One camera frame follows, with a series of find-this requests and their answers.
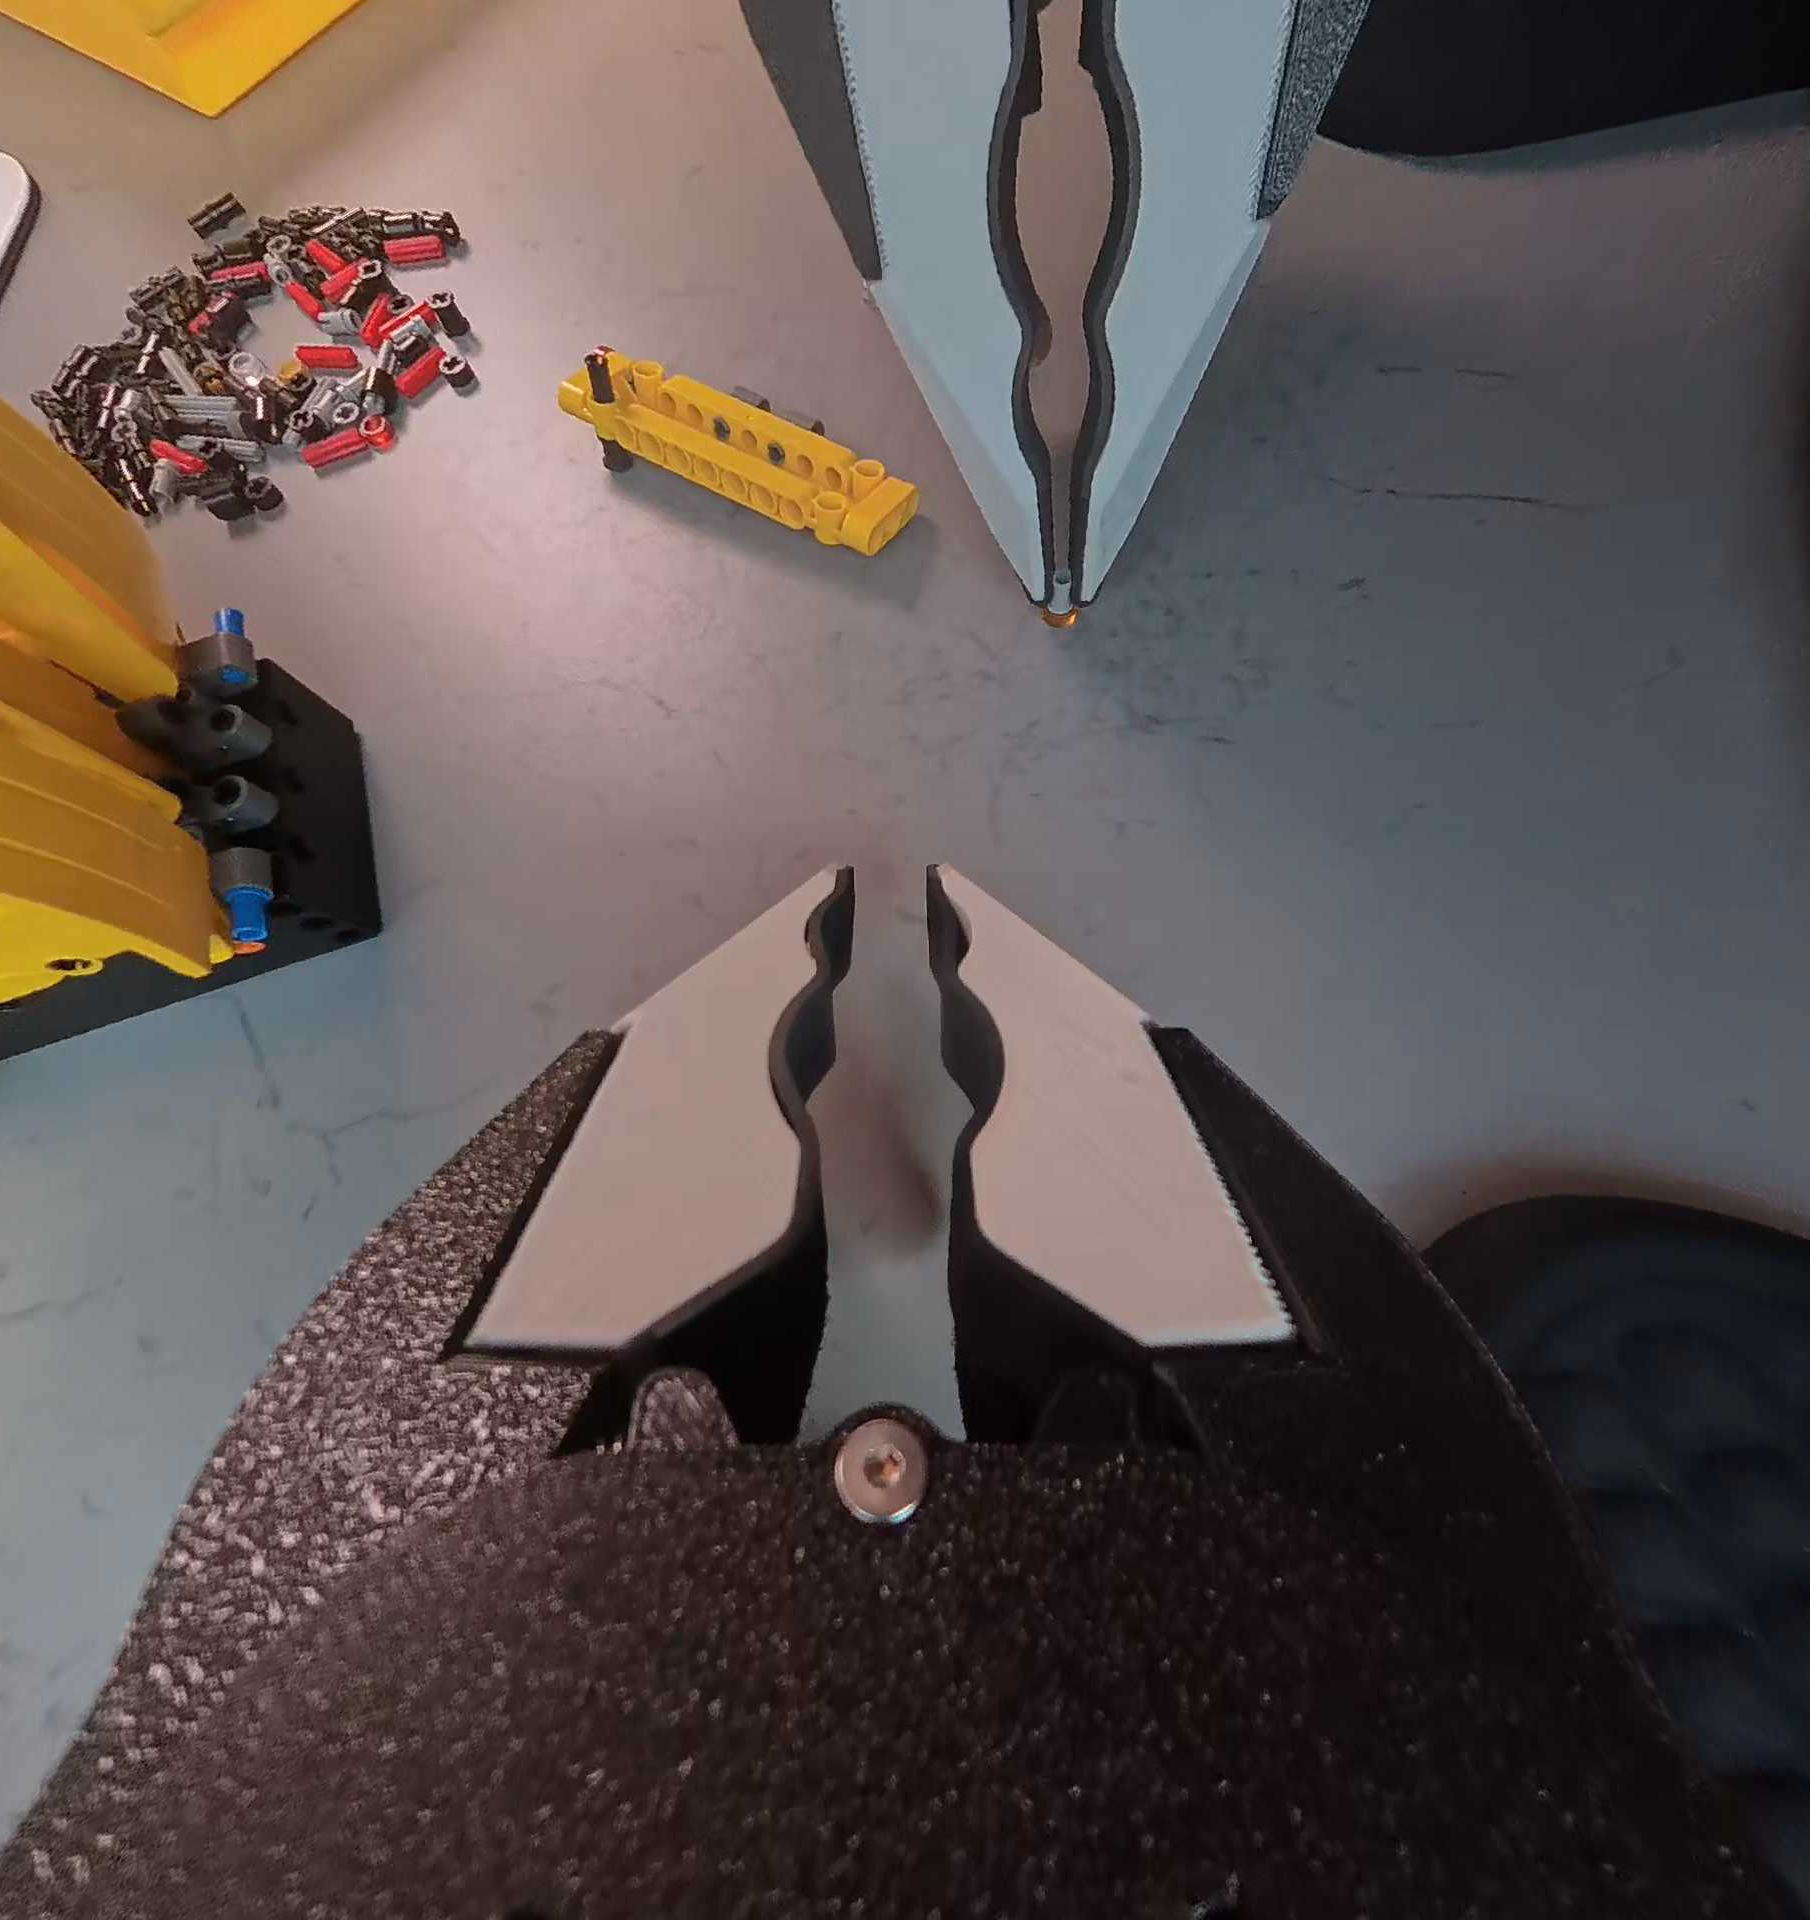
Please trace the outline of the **yellow lego beam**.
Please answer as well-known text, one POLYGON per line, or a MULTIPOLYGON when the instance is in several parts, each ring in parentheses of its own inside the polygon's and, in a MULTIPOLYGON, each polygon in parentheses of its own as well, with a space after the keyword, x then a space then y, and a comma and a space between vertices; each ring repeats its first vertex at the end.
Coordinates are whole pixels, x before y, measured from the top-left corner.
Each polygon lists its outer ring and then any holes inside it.
POLYGON ((916 515, 916 485, 820 430, 615 347, 589 352, 556 403, 605 466, 651 464, 825 545, 873 556, 916 515))

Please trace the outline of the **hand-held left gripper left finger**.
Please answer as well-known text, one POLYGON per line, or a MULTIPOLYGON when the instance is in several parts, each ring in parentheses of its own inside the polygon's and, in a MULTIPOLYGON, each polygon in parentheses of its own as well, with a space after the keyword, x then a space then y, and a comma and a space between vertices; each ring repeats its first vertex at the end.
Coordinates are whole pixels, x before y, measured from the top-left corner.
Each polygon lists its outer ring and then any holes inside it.
POLYGON ((822 1222, 808 1101, 836 1061, 852 915, 852 868, 823 866, 613 1028, 456 1321, 456 1355, 633 1355, 822 1222))

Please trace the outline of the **yellow lego model black base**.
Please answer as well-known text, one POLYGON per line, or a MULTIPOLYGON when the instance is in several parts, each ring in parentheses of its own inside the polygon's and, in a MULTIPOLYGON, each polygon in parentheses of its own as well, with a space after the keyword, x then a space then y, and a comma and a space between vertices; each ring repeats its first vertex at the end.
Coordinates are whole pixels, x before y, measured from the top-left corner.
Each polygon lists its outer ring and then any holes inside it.
POLYGON ((114 384, 37 431, 0 397, 0 1063, 385 925, 360 735, 224 606, 185 636, 137 508, 278 488, 223 443, 132 445, 114 384))

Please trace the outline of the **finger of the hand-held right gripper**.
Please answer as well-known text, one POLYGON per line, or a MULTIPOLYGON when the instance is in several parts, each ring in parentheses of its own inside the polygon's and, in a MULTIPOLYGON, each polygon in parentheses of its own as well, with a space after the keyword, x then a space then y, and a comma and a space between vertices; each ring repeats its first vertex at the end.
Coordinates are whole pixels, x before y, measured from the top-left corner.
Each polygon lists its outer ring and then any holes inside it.
POLYGON ((1042 99, 1035 4, 833 2, 867 181, 873 300, 991 535, 1035 605, 1061 566, 1032 371, 1050 322, 1016 221, 1042 99))
POLYGON ((1070 602, 1131 533, 1270 219, 1260 192, 1294 6, 1105 2, 1082 55, 1111 203, 1083 293, 1087 390, 1070 474, 1070 602))

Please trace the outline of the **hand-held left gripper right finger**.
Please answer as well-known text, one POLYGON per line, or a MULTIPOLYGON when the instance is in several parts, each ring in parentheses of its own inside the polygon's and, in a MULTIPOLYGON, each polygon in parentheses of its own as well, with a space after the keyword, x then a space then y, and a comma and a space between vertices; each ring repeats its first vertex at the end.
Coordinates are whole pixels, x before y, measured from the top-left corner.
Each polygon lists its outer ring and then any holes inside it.
POLYGON ((925 927, 984 1249, 1146 1350, 1292 1339, 1145 1008, 947 861, 925 927))

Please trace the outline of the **yellow parts bin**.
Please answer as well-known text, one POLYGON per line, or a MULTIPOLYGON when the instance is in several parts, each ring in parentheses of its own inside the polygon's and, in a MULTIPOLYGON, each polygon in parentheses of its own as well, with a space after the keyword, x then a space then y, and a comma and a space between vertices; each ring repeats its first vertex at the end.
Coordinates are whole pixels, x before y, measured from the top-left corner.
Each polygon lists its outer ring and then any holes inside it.
POLYGON ((220 116, 359 2, 0 2, 5 17, 204 116, 220 116))

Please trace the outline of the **pile of red black lego pins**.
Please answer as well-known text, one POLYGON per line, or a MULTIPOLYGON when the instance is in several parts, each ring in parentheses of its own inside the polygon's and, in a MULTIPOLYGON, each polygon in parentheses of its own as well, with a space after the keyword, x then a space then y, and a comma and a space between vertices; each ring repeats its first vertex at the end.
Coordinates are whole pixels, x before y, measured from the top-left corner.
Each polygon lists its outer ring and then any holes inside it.
POLYGON ((383 452, 421 399, 478 386, 466 307, 425 280, 465 251, 451 211, 245 213, 132 286, 120 330, 75 345, 31 396, 50 440, 140 518, 276 515, 280 464, 383 452))

